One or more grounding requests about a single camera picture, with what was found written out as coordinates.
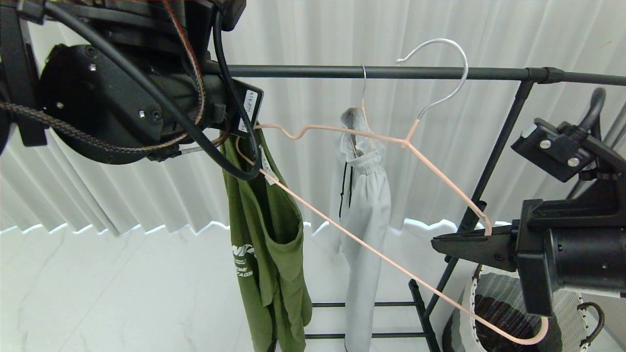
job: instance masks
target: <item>white tile floor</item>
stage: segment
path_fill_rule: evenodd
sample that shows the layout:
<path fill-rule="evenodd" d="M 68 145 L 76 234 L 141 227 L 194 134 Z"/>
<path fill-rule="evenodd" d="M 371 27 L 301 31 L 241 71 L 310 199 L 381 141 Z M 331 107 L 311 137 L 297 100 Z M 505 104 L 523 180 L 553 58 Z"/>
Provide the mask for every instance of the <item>white tile floor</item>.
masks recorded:
<path fill-rule="evenodd" d="M 389 234 L 386 252 L 430 284 L 443 270 L 428 239 L 450 231 L 440 224 L 425 234 L 410 225 Z M 330 256 L 307 229 L 305 276 L 315 302 L 344 299 L 347 267 Z M 0 350 L 2 352 L 252 351 L 234 275 L 228 231 L 196 235 L 121 237 L 94 231 L 49 234 L 36 229 L 0 235 Z M 474 266 L 461 262 L 446 292 L 458 297 Z M 379 301 L 410 301 L 408 278 L 383 265 Z M 422 292 L 430 298 L 430 293 Z M 440 303 L 432 322 L 438 335 L 452 308 Z M 308 333 L 343 332 L 341 308 L 315 308 Z M 412 308 L 376 308 L 375 332 L 420 331 Z M 371 351 L 427 351 L 424 339 L 375 339 Z M 310 340 L 307 351 L 343 352 L 341 340 Z M 618 352 L 602 333 L 591 351 Z"/>

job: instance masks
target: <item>curtain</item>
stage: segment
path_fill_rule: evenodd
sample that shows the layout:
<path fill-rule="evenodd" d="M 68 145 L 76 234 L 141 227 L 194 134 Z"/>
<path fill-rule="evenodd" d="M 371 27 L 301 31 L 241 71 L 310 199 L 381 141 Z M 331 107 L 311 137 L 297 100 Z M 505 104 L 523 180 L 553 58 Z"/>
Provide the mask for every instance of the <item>curtain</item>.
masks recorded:
<path fill-rule="evenodd" d="M 395 65 L 418 44 L 445 37 L 465 50 L 470 66 L 543 67 L 626 75 L 626 3 L 607 1 L 330 1 L 273 0 L 247 4 L 234 31 L 224 33 L 230 64 Z M 47 21 L 32 25 L 40 69 L 56 43 L 84 41 Z M 429 46 L 404 65 L 459 66 L 458 53 Z M 359 105 L 363 80 L 241 78 L 265 91 L 259 120 L 290 132 L 306 124 L 339 126 L 346 108 Z M 447 95 L 449 80 L 368 80 L 367 117 L 375 133 L 404 137 L 429 102 Z M 428 112 L 415 146 L 467 194 L 476 185 L 508 113 L 517 82 L 467 81 L 451 100 Z M 507 145 L 540 117 L 577 123 L 595 87 L 535 85 Z M 604 131 L 626 101 L 626 89 L 606 87 Z M 294 142 L 266 131 L 268 147 L 289 186 L 321 211 L 329 208 L 334 132 L 311 131 Z M 228 224 L 221 170 L 202 153 L 162 163 L 103 165 L 87 160 L 48 132 L 47 147 L 24 148 L 17 135 L 0 157 L 0 227 L 124 232 L 137 224 L 198 231 L 210 221 Z M 409 151 L 387 145 L 384 164 L 393 202 L 392 225 L 461 218 L 465 204 Z M 622 155 L 626 148 L 619 150 Z M 564 197 L 562 184 L 506 147 L 483 199 L 493 219 L 519 217 L 521 201 Z M 303 209 L 306 220 L 317 215 Z"/>

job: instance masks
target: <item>green pants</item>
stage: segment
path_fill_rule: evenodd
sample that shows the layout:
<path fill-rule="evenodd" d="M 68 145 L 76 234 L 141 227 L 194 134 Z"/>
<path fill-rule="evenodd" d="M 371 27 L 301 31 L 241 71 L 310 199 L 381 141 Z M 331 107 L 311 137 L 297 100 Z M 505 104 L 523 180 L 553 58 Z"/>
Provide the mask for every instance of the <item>green pants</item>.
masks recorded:
<path fill-rule="evenodd" d="M 255 131 L 261 146 L 265 139 Z M 236 138 L 230 137 L 222 147 L 236 167 L 252 166 L 240 157 Z M 242 153 L 252 159 L 248 141 L 239 143 Z M 269 165 L 284 183 L 267 148 L 263 147 Z M 312 303 L 302 270 L 302 215 L 295 200 L 277 185 L 271 185 L 260 173 L 243 181 L 224 172 L 230 214 L 230 239 L 252 334 L 254 349 L 266 352 L 278 339 L 285 352 L 304 351 L 304 326 L 309 324 Z"/>

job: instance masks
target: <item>pink clothes hanger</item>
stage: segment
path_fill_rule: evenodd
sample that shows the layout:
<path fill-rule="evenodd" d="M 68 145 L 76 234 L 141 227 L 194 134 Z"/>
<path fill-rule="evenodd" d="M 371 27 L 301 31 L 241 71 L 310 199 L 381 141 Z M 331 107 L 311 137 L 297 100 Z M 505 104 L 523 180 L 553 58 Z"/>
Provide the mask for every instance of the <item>pink clothes hanger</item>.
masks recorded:
<path fill-rule="evenodd" d="M 387 137 L 387 136 L 383 136 L 383 135 L 376 135 L 374 133 L 369 133 L 369 132 L 355 131 L 355 130 L 350 130 L 350 129 L 347 129 L 347 128 L 331 127 L 331 126 L 324 126 L 324 125 L 307 125 L 307 126 L 303 127 L 302 130 L 300 131 L 300 133 L 298 133 L 295 136 L 291 135 L 289 132 L 287 132 L 285 130 L 285 128 L 283 128 L 282 126 L 276 125 L 276 124 L 271 124 L 271 123 L 262 124 L 262 125 L 257 125 L 255 128 L 276 128 L 276 129 L 280 130 L 285 136 L 287 136 L 287 138 L 292 139 L 292 140 L 298 140 L 298 139 L 302 138 L 304 136 L 304 134 L 308 130 L 331 130 L 331 131 L 344 132 L 344 133 L 349 133 L 349 134 L 353 134 L 353 135 L 360 135 L 360 136 L 364 136 L 364 137 L 369 137 L 369 138 L 374 138 L 374 139 L 378 139 L 378 140 L 382 140 L 382 141 L 396 143 L 396 144 L 400 144 L 400 146 L 402 146 L 402 148 L 409 148 L 411 150 L 411 152 L 413 152 L 413 154 L 415 154 L 415 156 L 417 156 L 424 164 L 426 164 L 426 166 L 428 166 L 428 168 L 430 168 L 439 178 L 441 178 L 441 180 L 443 180 L 443 182 L 446 183 L 446 185 L 448 185 L 448 187 L 450 187 L 455 193 L 457 193 L 468 204 L 468 207 L 470 207 L 470 209 L 472 209 L 472 211 L 478 216 L 478 218 L 481 219 L 482 222 L 485 224 L 485 236 L 490 236 L 491 235 L 492 226 L 491 226 L 491 221 L 489 220 L 489 218 L 487 218 L 487 216 L 470 200 L 470 198 L 465 193 L 463 193 L 463 191 L 461 189 L 459 189 L 459 187 L 457 187 L 454 184 L 454 182 L 452 182 L 449 178 L 447 178 L 447 176 L 445 176 L 445 174 L 442 173 L 442 171 L 440 171 L 432 162 L 430 162 L 430 160 L 428 160 L 422 153 L 419 152 L 419 150 L 417 150 L 417 148 L 415 148 L 411 144 L 411 137 L 413 136 L 415 130 L 417 129 L 417 126 L 418 126 L 418 123 L 419 123 L 420 119 L 426 114 L 426 112 L 431 107 L 433 107 L 433 106 L 435 106 L 435 105 L 437 105 L 439 103 L 442 103 L 442 102 L 450 99 L 452 96 L 454 96 L 461 89 L 463 83 L 467 79 L 467 74 L 468 74 L 468 71 L 469 71 L 467 57 L 465 56 L 465 53 L 463 52 L 463 49 L 461 49 L 461 47 L 457 43 L 455 43 L 454 41 L 449 40 L 449 39 L 444 39 L 444 38 L 432 39 L 432 40 L 427 41 L 427 42 L 425 42 L 423 44 L 420 44 L 417 48 L 413 49 L 413 51 L 410 52 L 407 55 L 407 57 L 405 57 L 403 59 L 398 59 L 398 60 L 396 60 L 396 62 L 397 63 L 405 62 L 413 54 L 415 54 L 417 51 L 419 51 L 421 48 L 423 48 L 423 47 L 425 47 L 425 46 L 427 46 L 429 44 L 432 44 L 432 43 L 446 43 L 446 44 L 452 45 L 461 53 L 461 56 L 463 57 L 463 64 L 464 64 L 463 75 L 461 77 L 461 81 L 459 82 L 459 85 L 456 87 L 456 89 L 450 95 L 448 95 L 445 98 L 443 98 L 441 100 L 438 100 L 438 101 L 436 101 L 434 103 L 431 103 L 428 106 L 426 106 L 424 109 L 422 109 L 422 111 L 419 113 L 417 119 L 415 119 L 413 125 L 411 126 L 411 129 L 409 130 L 409 133 L 407 134 L 406 138 L 404 138 L 404 139 Z M 365 108 L 364 99 L 362 100 L 361 107 L 364 110 L 364 108 Z M 241 157 L 244 160 L 246 160 L 248 163 L 252 164 L 252 161 L 249 158 L 247 158 L 240 151 L 240 149 L 239 149 L 239 140 L 240 140 L 240 137 L 237 137 L 237 140 L 235 142 L 235 146 L 237 148 L 237 152 L 239 153 L 239 155 L 241 155 Z M 505 332 L 502 329 L 498 328 L 497 326 L 491 324 L 487 320 L 481 318 L 477 314 L 472 313 L 471 311 L 467 310 L 462 305 L 458 304 L 454 299 L 451 299 L 451 298 L 447 297 L 445 294 L 443 294 L 442 292 L 439 292 L 437 289 L 435 289 L 434 287 L 430 286 L 429 284 L 427 284 L 426 282 L 421 280 L 416 275 L 411 274 L 408 270 L 406 270 L 405 268 L 403 268 L 399 264 L 395 263 L 393 260 L 391 260 L 390 258 L 385 256 L 384 254 L 382 254 L 379 251 L 377 251 L 374 248 L 372 248 L 370 245 L 365 243 L 363 240 L 361 240 L 360 238 L 358 238 L 357 236 L 355 236 L 354 234 L 352 234 L 348 230 L 346 230 L 343 227 L 341 227 L 341 225 L 339 225 L 337 222 L 334 222 L 330 217 L 326 216 L 321 211 L 317 210 L 315 207 L 310 205 L 308 202 L 306 202 L 300 196 L 298 196 L 293 191 L 291 191 L 288 187 L 283 185 L 280 182 L 280 180 L 278 180 L 275 177 L 269 175 L 264 169 L 261 169 L 260 172 L 263 175 L 265 175 L 266 178 L 270 179 L 276 185 L 278 185 L 280 188 L 285 190 L 285 192 L 290 194 L 293 198 L 298 200 L 300 203 L 304 204 L 306 207 L 308 207 L 310 210 L 315 212 L 317 215 L 321 216 L 323 219 L 328 221 L 333 226 L 337 227 L 341 232 L 345 233 L 347 236 L 349 236 L 350 238 L 354 239 L 357 243 L 359 243 L 360 245 L 364 246 L 365 248 L 367 248 L 368 250 L 373 252 L 375 255 L 379 256 L 381 259 L 383 259 L 386 262 L 390 263 L 392 266 L 394 266 L 396 269 L 400 270 L 401 272 L 403 272 L 404 274 L 406 274 L 410 278 L 412 278 L 415 281 L 417 281 L 418 283 L 422 284 L 424 287 L 426 287 L 427 289 L 432 291 L 437 296 L 443 298 L 445 301 L 447 301 L 448 303 L 452 304 L 454 307 L 458 308 L 460 311 L 470 315 L 473 319 L 483 323 L 485 326 L 487 326 L 491 330 L 495 331 L 499 335 L 507 338 L 508 340 L 510 340 L 510 341 L 512 341 L 514 343 L 524 344 L 524 345 L 536 344 L 536 343 L 541 341 L 546 336 L 546 334 L 548 332 L 548 318 L 543 317 L 543 316 L 540 319 L 540 321 L 541 321 L 540 330 L 537 333 L 537 335 L 535 335 L 534 337 L 532 337 L 530 339 L 521 339 L 521 338 L 516 338 L 516 337 L 508 334 L 507 332 Z"/>

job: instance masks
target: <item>laundry basket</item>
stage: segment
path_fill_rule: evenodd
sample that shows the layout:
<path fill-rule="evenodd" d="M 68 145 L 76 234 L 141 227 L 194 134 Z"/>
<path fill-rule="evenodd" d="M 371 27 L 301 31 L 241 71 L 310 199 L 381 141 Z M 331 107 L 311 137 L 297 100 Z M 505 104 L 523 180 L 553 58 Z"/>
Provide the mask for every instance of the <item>laundry basket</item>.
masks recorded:
<path fill-rule="evenodd" d="M 516 272 L 478 266 L 461 294 L 461 304 L 478 316 L 518 338 L 539 331 L 538 316 L 526 313 L 520 278 Z M 554 317 L 548 318 L 546 337 L 538 344 L 512 343 L 458 310 L 450 316 L 442 336 L 444 352 L 586 352 L 604 325 L 604 313 L 595 303 L 583 303 L 577 292 L 558 290 L 552 297 Z M 586 308 L 598 311 L 598 326 L 587 325 Z"/>

